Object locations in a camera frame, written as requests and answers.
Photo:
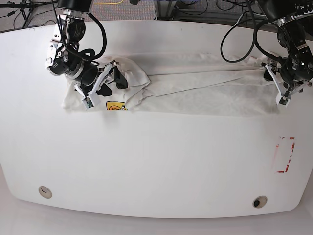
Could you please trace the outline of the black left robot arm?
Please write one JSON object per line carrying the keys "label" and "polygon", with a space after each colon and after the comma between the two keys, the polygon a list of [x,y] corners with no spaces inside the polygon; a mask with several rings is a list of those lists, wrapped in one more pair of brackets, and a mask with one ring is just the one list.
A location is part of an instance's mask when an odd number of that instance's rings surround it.
{"label": "black left robot arm", "polygon": [[[268,58],[262,63],[264,79],[273,81],[278,90],[277,104],[288,105],[291,96],[302,92],[313,79],[313,54],[306,42],[306,35],[313,33],[313,2],[311,0],[259,0],[265,20],[253,22],[252,46]],[[259,29],[272,24],[277,28],[277,40],[288,52],[287,57],[275,56],[261,48],[257,41]]]}

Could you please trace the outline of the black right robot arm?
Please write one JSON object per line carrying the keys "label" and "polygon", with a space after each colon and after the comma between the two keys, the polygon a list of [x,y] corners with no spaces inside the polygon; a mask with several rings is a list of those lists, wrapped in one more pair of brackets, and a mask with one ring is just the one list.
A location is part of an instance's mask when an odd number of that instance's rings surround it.
{"label": "black right robot arm", "polygon": [[[91,0],[61,0],[58,8],[62,14],[55,14],[56,24],[54,35],[49,43],[45,67],[54,76],[65,75],[74,83],[77,91],[85,102],[93,102],[99,96],[112,95],[109,84],[118,89],[128,87],[128,82],[118,68],[115,60],[103,67],[97,62],[107,47],[107,36],[100,21],[91,13]],[[102,47],[99,53],[94,49],[79,49],[79,42],[85,35],[86,25],[84,14],[87,14],[100,28]]]}

